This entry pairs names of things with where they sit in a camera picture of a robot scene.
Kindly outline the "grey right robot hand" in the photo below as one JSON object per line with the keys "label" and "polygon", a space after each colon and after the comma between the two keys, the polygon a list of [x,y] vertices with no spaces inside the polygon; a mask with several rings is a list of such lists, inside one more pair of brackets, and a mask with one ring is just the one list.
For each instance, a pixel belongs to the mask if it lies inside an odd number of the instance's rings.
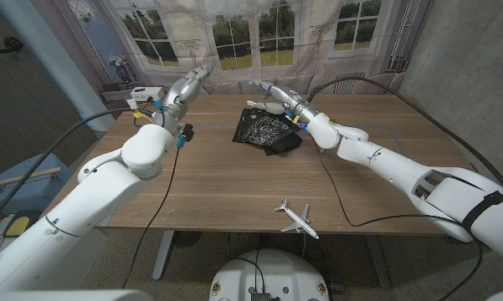
{"label": "grey right robot hand", "polygon": [[291,113],[295,123],[300,121],[302,124],[308,125],[314,123],[315,120],[327,123],[326,116],[313,109],[310,104],[293,89],[283,85],[277,86],[257,79],[250,80],[249,83],[260,87],[268,96],[275,98],[277,103],[248,101],[248,106],[259,110],[265,110],[273,115]]}

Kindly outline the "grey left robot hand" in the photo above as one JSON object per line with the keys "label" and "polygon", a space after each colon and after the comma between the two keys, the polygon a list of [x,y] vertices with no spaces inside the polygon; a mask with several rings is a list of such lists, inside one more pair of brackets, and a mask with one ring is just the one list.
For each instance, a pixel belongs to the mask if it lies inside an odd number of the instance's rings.
{"label": "grey left robot hand", "polygon": [[169,89],[161,102],[161,108],[154,115],[155,124],[163,127],[173,136],[183,127],[181,120],[188,106],[198,97],[203,81],[213,72],[212,64],[205,64],[191,70]]}

